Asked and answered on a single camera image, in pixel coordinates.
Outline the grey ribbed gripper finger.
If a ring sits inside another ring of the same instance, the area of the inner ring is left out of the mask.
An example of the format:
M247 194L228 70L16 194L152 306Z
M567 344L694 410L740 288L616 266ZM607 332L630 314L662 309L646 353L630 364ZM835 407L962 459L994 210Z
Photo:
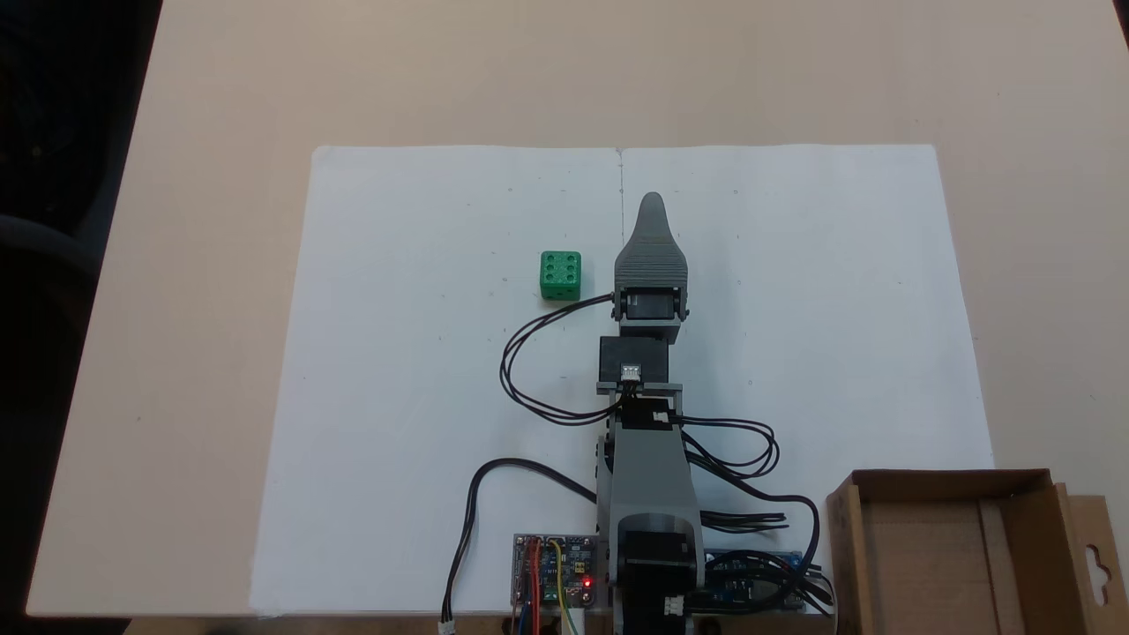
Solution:
M669 229L660 193L641 199L634 229L618 253L614 268L616 288L685 288L688 261Z

